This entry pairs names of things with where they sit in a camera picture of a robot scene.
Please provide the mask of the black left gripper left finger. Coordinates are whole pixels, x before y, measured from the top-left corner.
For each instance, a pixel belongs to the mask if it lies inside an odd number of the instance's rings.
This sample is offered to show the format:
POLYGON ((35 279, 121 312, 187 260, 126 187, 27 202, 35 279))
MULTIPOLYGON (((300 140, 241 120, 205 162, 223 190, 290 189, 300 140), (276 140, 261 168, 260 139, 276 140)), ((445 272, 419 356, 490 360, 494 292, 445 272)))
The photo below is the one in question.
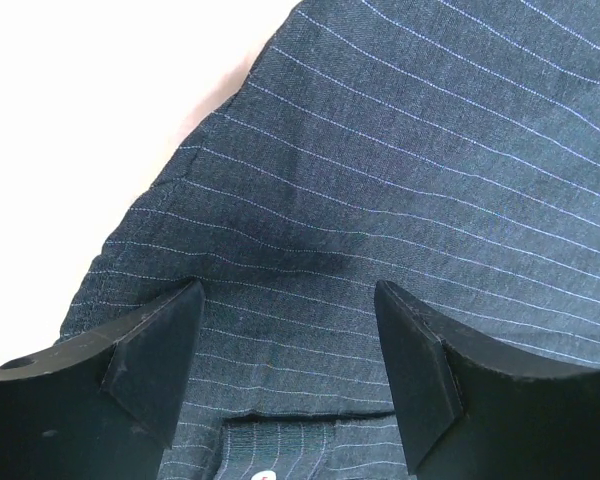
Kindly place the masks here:
POLYGON ((199 338, 193 281, 0 367, 0 479, 155 479, 199 338))

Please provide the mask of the black pinstriped long sleeve shirt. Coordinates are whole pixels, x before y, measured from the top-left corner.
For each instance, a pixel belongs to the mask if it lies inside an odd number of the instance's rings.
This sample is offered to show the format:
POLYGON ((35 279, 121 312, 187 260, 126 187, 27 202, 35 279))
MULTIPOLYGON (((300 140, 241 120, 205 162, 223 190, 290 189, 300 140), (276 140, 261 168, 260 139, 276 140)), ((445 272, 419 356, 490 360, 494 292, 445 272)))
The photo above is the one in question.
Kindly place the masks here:
POLYGON ((389 280, 600 367, 600 1, 305 1, 93 260, 63 339, 198 278, 163 479, 403 479, 389 280))

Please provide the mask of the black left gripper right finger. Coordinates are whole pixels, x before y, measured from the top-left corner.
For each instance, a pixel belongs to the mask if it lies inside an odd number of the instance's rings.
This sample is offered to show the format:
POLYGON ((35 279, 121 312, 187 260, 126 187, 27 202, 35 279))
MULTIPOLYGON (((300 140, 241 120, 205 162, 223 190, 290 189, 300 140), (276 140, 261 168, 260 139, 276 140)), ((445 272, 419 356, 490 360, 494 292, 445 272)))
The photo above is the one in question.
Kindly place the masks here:
POLYGON ((392 282, 374 308, 411 475, 600 479, 600 369, 515 348, 392 282))

